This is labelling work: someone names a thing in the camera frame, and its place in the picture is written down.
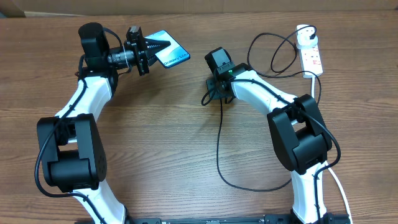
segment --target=smartphone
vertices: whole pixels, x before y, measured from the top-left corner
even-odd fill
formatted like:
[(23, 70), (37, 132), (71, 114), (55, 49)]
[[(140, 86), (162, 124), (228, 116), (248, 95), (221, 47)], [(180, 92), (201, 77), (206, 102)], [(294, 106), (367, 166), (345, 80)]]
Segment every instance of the smartphone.
[(155, 54), (165, 68), (171, 68), (191, 58), (191, 55), (166, 30), (161, 30), (145, 38), (170, 41), (170, 46)]

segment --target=power strip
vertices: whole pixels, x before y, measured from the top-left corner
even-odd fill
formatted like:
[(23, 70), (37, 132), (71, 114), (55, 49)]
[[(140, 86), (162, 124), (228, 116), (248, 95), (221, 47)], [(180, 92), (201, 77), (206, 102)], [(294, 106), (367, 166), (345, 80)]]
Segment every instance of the power strip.
[[(298, 25), (296, 30), (307, 26), (306, 24)], [(296, 38), (299, 43), (299, 35), (311, 35), (313, 34), (314, 28), (308, 27), (297, 32)], [(298, 52), (300, 54), (301, 68), (303, 71), (313, 72), (320, 76), (323, 73), (321, 57), (319, 54), (318, 41), (315, 45), (298, 45)], [(313, 75), (309, 72), (303, 72), (304, 78), (313, 78)]]

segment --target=wooden table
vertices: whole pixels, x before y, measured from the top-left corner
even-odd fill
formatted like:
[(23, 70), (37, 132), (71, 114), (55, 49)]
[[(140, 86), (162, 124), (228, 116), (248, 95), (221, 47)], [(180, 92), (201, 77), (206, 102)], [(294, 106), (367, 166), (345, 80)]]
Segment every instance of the wooden table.
[[(313, 24), (318, 27), (324, 67), (320, 109), (342, 148), (334, 170), (354, 221), (397, 222), (398, 13), (366, 11), (0, 19), (0, 223), (89, 218), (73, 198), (41, 195), (33, 173), (39, 151), (36, 122), (53, 116), (75, 92), (73, 74), (83, 53), (78, 28), (93, 21), (123, 39), (133, 24), (145, 35), (165, 29), (192, 56), (168, 70), (156, 63), (144, 77), (136, 70), (123, 75), (99, 117), (108, 183), (134, 217), (289, 213), (291, 185), (271, 193), (245, 192), (218, 176), (220, 105), (200, 105), (205, 80), (211, 76), (204, 56), (223, 46), (236, 64), (246, 62), (249, 44), (258, 33), (287, 36), (297, 24)], [(113, 37), (108, 39), (111, 46), (117, 45)], [(276, 37), (259, 39), (252, 51), (253, 65), (268, 70), (279, 43)], [(275, 67), (282, 68), (292, 57), (286, 45)], [(298, 70), (296, 62), (287, 73)], [(310, 91), (310, 80), (301, 75), (267, 81), (297, 96)], [(328, 155), (333, 160), (335, 149)], [(224, 106), (220, 156), (225, 177), (240, 186), (269, 188), (290, 178), (274, 154), (266, 119), (243, 101)], [(328, 172), (323, 183), (328, 211), (345, 213)]]

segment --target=electrical socket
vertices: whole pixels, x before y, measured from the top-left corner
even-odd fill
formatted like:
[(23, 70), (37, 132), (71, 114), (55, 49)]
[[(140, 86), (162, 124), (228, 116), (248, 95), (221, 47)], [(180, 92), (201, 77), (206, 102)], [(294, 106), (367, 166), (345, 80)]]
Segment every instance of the electrical socket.
[[(298, 30), (302, 27), (305, 27), (305, 26), (307, 26), (307, 25), (306, 24), (298, 25), (296, 30)], [(308, 28), (298, 31), (297, 32), (297, 48), (298, 48), (298, 53), (300, 55), (302, 70), (313, 72), (314, 74), (320, 76), (323, 73), (323, 69), (322, 69), (319, 48), (318, 48), (318, 37), (315, 36), (314, 42), (301, 41), (302, 44), (306, 44), (306, 45), (304, 45), (304, 48), (302, 47), (301, 49), (299, 49), (299, 44), (298, 44), (299, 39), (301, 39), (301, 38), (299, 38), (299, 36), (302, 36), (302, 37), (307, 36), (309, 39), (309, 37), (314, 32), (315, 32), (315, 30), (313, 27), (308, 27)], [(309, 72), (303, 72), (303, 77), (304, 78), (312, 78), (313, 75)]]
[[(303, 28), (305, 26), (308, 26), (308, 25), (306, 25), (306, 24), (298, 25), (296, 27), (296, 30), (299, 30), (299, 29), (301, 29), (301, 28)], [(298, 49), (309, 49), (309, 48), (317, 45), (318, 44), (318, 37), (315, 36), (314, 39), (310, 38), (311, 35), (314, 34), (314, 32), (315, 32), (315, 29), (313, 27), (307, 27), (307, 28), (304, 28), (302, 30), (299, 30), (296, 33), (296, 38), (297, 38), (296, 46), (297, 46), (297, 48)]]

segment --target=power plug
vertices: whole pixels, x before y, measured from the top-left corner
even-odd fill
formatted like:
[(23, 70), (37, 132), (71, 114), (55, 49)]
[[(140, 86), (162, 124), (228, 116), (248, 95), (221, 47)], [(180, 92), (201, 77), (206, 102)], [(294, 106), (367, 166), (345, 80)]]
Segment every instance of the power plug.
[[(307, 25), (298, 25), (296, 30)], [(310, 36), (315, 32), (313, 27), (308, 27), (297, 32), (297, 48), (300, 55), (301, 68), (303, 71), (313, 72), (320, 76), (323, 73), (321, 57), (318, 48), (318, 37), (310, 40)], [(303, 72), (304, 78), (312, 78), (309, 72)]]

